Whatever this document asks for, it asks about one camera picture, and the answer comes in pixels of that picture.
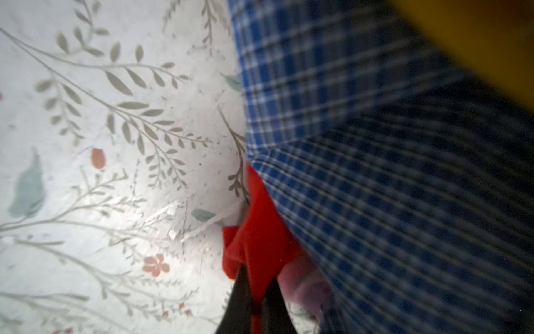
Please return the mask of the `red cloth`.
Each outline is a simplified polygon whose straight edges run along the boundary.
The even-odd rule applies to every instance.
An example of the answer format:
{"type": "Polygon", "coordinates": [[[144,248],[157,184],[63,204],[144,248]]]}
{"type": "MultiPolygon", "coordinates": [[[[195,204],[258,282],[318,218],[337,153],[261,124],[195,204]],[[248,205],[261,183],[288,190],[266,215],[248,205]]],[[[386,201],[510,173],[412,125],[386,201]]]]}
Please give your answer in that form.
{"type": "Polygon", "coordinates": [[[241,225],[224,227],[223,271],[236,280],[239,268],[247,269],[253,299],[251,333],[261,332],[261,300],[284,266],[303,252],[282,221],[265,184],[253,167],[247,167],[250,206],[241,225]]]}

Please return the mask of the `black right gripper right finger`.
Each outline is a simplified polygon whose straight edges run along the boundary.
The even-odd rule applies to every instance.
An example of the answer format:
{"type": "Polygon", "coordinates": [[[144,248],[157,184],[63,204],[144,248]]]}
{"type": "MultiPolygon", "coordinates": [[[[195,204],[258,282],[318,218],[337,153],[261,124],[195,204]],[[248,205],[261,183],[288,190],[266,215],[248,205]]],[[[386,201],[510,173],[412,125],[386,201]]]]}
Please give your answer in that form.
{"type": "Polygon", "coordinates": [[[271,281],[261,300],[261,332],[263,334],[297,334],[277,278],[271,281]]]}

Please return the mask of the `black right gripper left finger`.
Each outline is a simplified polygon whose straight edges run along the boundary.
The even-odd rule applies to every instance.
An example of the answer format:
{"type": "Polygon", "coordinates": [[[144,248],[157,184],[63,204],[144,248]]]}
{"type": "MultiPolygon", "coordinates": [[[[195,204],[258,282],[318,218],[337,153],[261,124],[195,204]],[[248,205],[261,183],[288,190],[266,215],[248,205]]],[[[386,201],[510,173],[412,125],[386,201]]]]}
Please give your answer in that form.
{"type": "Polygon", "coordinates": [[[250,334],[253,299],[247,269],[241,265],[226,311],[215,334],[250,334]]]}

